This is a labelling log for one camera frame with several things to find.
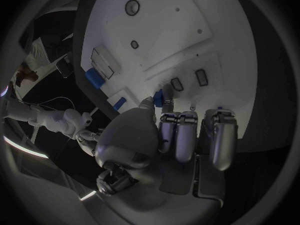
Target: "blue object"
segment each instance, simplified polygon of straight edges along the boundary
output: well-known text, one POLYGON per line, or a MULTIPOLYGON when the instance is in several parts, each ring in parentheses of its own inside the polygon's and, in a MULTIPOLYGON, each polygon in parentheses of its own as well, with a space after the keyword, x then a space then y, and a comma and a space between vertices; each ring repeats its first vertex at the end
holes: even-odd
POLYGON ((153 100, 154 100, 154 105, 157 108, 162 108, 163 107, 164 97, 163 97, 163 90, 162 89, 157 91, 154 94, 153 100))
POLYGON ((126 99, 124 97, 121 97, 119 101, 116 102, 116 104, 113 106, 113 109, 118 111, 120 107, 126 102, 126 99))
POLYGON ((85 77, 93 84, 96 89, 101 88, 101 86, 105 83, 105 80, 100 76, 95 68, 91 68, 87 70, 85 73, 85 77))

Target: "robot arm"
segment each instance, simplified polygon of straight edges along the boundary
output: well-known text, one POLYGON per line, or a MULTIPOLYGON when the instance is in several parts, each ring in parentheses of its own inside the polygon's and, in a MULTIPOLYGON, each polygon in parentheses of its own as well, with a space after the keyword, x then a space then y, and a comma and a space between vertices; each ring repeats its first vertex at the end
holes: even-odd
POLYGON ((65 136, 77 140, 82 150, 90 156, 95 155, 95 147, 99 136, 86 130, 92 118, 88 112, 82 115, 74 110, 46 111, 40 106, 28 106, 16 99, 5 100, 4 118, 11 118, 28 124, 41 127, 45 126, 49 131, 61 132, 65 136))

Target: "person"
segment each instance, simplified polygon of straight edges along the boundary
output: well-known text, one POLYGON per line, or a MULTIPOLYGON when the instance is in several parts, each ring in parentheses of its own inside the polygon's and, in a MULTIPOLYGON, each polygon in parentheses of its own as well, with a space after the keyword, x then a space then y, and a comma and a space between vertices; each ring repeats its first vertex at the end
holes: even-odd
POLYGON ((32 42, 30 52, 18 68, 16 75, 19 82, 38 80, 37 70, 47 66, 63 55, 72 51, 73 37, 67 38, 73 33, 74 23, 60 24, 44 32, 32 42))

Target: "blue block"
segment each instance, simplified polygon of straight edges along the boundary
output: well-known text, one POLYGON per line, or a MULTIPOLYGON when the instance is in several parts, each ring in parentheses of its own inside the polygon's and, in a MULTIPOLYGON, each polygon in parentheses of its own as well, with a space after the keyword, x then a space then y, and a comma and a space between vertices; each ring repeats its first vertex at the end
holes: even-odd
POLYGON ((124 97, 121 97, 119 101, 116 102, 116 104, 113 106, 113 109, 118 111, 120 107, 126 102, 126 99, 124 97))
POLYGON ((100 76, 95 68, 89 69, 85 73, 85 77, 93 84, 96 89, 101 88, 101 86, 105 83, 105 80, 100 76))
POLYGON ((154 100, 154 105, 157 108, 162 108, 163 107, 164 98, 163 98, 163 90, 162 89, 157 91, 154 94, 153 100, 154 100))

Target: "black circular hole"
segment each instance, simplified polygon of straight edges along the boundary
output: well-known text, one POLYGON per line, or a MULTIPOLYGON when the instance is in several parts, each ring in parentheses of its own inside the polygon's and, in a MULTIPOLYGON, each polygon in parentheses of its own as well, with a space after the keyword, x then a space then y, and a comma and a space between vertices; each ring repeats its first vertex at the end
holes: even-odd
POLYGON ((138 42, 137 42, 137 41, 132 41, 132 42, 131 42, 131 47, 132 47, 133 49, 137 49, 137 48, 139 47, 138 42))
POLYGON ((129 16, 136 15, 140 10, 140 4, 137 0, 129 0, 125 5, 125 12, 129 16))

